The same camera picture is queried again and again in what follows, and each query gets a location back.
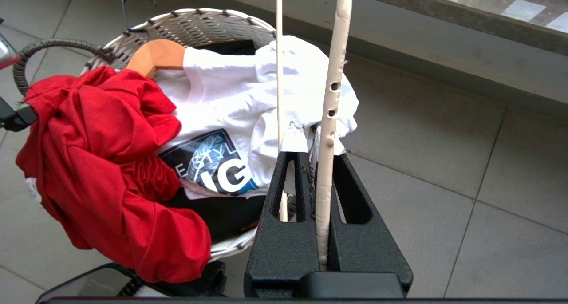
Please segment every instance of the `basket handle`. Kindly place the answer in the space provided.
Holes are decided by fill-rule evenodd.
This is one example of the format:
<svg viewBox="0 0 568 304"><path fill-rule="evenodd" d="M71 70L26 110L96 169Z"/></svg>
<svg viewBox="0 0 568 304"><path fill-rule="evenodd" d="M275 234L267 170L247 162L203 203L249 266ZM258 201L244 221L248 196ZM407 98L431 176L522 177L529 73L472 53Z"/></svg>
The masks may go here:
<svg viewBox="0 0 568 304"><path fill-rule="evenodd" d="M26 80L26 65L28 61L30 61L32 55L48 47L74 47L76 49L86 50L102 58L108 64L112 63L115 59L111 51L103 50L103 47L77 39L52 38L30 43L20 51L20 60L14 64L14 68L12 69L14 82L22 95L26 95L26 92L30 88Z"/></svg>

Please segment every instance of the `wicker basket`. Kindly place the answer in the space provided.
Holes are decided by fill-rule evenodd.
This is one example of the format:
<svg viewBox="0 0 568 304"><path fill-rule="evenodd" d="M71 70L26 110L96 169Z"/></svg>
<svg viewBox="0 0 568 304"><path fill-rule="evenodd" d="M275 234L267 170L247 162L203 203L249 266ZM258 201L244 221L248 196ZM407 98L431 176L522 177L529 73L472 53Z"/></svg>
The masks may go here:
<svg viewBox="0 0 568 304"><path fill-rule="evenodd" d="M252 40L255 47L263 47L276 39L276 30L268 23L233 10L209 8L178 9L155 16L133 28L140 32L125 32L104 47L73 39L48 39L33 43L21 52L14 65L14 80L22 94L28 90L25 67L30 57L47 47L76 47L90 51L94 57L85 64L83 73L99 66L110 65L122 69L130 56L150 39L170 39L184 47L201 47L212 43ZM211 261L242 252L252 245L256 229L214 244Z"/></svg>

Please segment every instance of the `red shirt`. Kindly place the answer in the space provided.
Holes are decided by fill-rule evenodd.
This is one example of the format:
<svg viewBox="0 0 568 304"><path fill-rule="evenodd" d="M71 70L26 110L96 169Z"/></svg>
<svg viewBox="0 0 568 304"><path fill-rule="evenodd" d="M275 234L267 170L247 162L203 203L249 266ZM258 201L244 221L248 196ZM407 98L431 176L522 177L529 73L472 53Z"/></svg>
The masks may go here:
<svg viewBox="0 0 568 304"><path fill-rule="evenodd" d="M190 209L168 209L179 188L155 152L181 129L157 84L131 70L100 67L31 86L39 119L16 164L37 178L41 204L73 245L95 248L147 282L201 276L211 237Z"/></svg>

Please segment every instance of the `tile floor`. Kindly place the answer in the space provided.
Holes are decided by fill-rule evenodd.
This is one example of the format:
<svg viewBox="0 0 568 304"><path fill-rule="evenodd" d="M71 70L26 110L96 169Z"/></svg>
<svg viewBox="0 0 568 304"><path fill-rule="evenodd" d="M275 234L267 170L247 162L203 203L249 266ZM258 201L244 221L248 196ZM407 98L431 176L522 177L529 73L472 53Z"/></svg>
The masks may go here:
<svg viewBox="0 0 568 304"><path fill-rule="evenodd" d="M132 1L132 23L191 0ZM120 0L0 0L0 32L104 43L124 29ZM87 56L36 55L32 81L77 74ZM352 162L414 270L413 297L568 297L568 125L349 55L361 100ZM20 96L0 71L0 95ZM26 133L0 130L0 302L30 303L105 259L71 246L29 198L14 158ZM227 259L242 296L247 255Z"/></svg>

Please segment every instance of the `white pole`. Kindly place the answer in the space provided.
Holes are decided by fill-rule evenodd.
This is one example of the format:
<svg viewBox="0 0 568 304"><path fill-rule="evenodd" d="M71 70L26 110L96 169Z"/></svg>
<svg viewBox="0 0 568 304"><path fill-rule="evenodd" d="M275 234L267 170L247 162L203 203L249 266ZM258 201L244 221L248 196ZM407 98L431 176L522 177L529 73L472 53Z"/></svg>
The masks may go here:
<svg viewBox="0 0 568 304"><path fill-rule="evenodd" d="M353 0L337 0L335 7L335 22L333 23L323 115L321 117L318 185L316 188L316 239L321 270L325 270L327 267L335 122L337 122L337 106L339 104L343 65L345 64L345 49L349 37L352 2Z"/></svg>
<svg viewBox="0 0 568 304"><path fill-rule="evenodd" d="M286 107L284 105L284 88L282 87L282 78L284 70L282 69L282 0L276 0L276 100L278 101L278 152L282 145L282 134L286 128ZM282 192L280 200L280 221L288 221L288 196Z"/></svg>

